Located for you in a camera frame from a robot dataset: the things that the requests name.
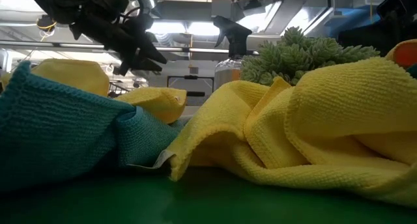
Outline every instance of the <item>spray bottle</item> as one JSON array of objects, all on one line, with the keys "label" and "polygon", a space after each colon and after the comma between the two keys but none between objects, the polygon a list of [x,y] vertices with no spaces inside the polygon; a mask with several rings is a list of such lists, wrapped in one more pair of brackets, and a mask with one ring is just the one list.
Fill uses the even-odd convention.
[{"label": "spray bottle", "polygon": [[214,71],[214,89],[216,90],[224,83],[240,79],[242,58],[247,53],[246,39],[252,31],[223,16],[216,16],[213,24],[220,29],[215,47],[223,42],[224,37],[229,41],[229,58],[218,63]]}]

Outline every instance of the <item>ceiling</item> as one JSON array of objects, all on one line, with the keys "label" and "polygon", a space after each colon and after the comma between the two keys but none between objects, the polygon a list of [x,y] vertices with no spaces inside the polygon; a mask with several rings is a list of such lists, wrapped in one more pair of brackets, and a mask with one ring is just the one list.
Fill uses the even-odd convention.
[{"label": "ceiling", "polygon": [[[257,49],[264,40],[279,40],[284,29],[300,26],[308,36],[326,35],[324,24],[332,19],[332,0],[259,0],[264,12],[252,16],[244,16],[244,2],[248,0],[154,0],[155,10],[160,18],[155,17],[151,32],[159,33],[158,47],[192,47],[214,48],[218,38],[218,29],[212,25],[214,15],[229,13],[230,18],[238,18],[238,22],[253,31],[248,38],[248,49]],[[382,0],[374,0],[377,5]],[[334,0],[340,8],[361,8],[370,0]],[[75,40],[67,25],[58,25],[51,36],[44,38],[44,33],[35,25],[36,20],[44,14],[33,0],[0,0],[0,40],[30,41],[70,44],[96,44],[90,38],[81,36]],[[36,47],[0,46],[10,51],[13,65],[30,54],[30,60],[38,62],[48,58],[85,59],[96,61],[103,67],[108,64],[120,64],[120,60],[112,52],[102,49],[74,48],[57,49],[56,47],[36,49]],[[225,39],[219,46],[228,48]],[[163,52],[171,61],[187,61],[190,58],[198,61],[221,61],[227,58],[225,53],[181,53]],[[164,66],[170,75],[168,66]]]}]

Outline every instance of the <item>white tag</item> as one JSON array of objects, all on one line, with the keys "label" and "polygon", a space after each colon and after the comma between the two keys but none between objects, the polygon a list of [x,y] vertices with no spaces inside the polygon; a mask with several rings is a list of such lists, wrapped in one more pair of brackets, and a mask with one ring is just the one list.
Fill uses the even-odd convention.
[{"label": "white tag", "polygon": [[170,157],[174,156],[175,153],[170,151],[170,150],[163,150],[161,151],[161,153],[159,154],[158,158],[156,159],[154,165],[152,167],[146,167],[146,166],[142,166],[142,165],[129,165],[131,167],[135,167],[139,170],[156,170],[161,168],[161,166],[164,164],[165,161],[167,161]]}]

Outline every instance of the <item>yellow cloth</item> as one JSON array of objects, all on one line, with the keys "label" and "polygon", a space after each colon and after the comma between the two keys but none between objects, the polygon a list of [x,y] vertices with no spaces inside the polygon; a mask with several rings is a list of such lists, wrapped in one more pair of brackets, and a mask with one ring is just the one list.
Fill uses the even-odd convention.
[{"label": "yellow cloth", "polygon": [[[32,73],[71,87],[107,97],[109,78],[100,65],[91,61],[46,59],[32,68]],[[1,76],[5,89],[12,74]],[[132,105],[138,105],[164,123],[176,121],[186,104],[184,90],[170,88],[140,88],[116,98]]]},{"label": "yellow cloth", "polygon": [[258,184],[417,207],[417,80],[372,58],[309,72],[295,87],[234,81],[168,150],[173,180],[189,165],[216,166]]},{"label": "yellow cloth", "polygon": [[[71,87],[91,92],[100,96],[107,96],[109,91],[109,77],[100,65],[91,61],[77,61],[66,59],[46,59],[31,69],[32,74],[44,77]],[[7,73],[1,76],[3,89],[11,78]]]},{"label": "yellow cloth", "polygon": [[139,105],[156,118],[169,124],[175,122],[181,116],[185,108],[186,98],[186,90],[147,87],[122,94],[116,100]]}]

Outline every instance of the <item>robotic arm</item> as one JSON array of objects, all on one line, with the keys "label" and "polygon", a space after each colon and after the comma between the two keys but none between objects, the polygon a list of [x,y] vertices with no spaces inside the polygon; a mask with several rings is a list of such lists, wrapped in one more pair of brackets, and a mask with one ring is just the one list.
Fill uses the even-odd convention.
[{"label": "robotic arm", "polygon": [[[77,40],[85,34],[119,53],[122,64],[119,74],[126,75],[129,68],[161,71],[151,60],[167,63],[146,34],[153,19],[144,13],[143,3],[123,14],[129,0],[35,0],[56,22],[69,24]],[[138,10],[138,16],[129,16]]]}]

